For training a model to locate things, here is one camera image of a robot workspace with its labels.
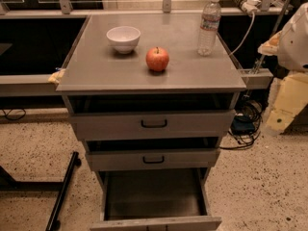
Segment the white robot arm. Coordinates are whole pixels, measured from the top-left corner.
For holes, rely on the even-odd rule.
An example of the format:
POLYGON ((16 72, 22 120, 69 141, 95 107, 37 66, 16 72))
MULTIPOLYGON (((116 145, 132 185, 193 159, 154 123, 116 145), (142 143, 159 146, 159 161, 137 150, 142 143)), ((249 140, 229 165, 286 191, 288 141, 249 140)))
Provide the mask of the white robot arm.
POLYGON ((289 73, 280 81, 266 127, 283 133, 308 104, 308 3, 302 4, 283 29, 261 44, 258 52, 276 56, 289 73))

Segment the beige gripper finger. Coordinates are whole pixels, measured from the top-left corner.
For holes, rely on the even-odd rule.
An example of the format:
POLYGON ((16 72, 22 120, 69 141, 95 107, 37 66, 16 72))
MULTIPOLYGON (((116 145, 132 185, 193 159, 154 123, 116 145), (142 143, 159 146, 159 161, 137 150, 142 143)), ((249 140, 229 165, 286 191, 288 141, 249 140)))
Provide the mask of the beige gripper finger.
POLYGON ((273 133, 283 133, 308 105, 308 75, 296 72, 286 76, 271 106, 266 126, 273 133))
POLYGON ((265 56, 277 56, 281 32, 273 35, 269 40, 258 47, 258 52, 265 56))

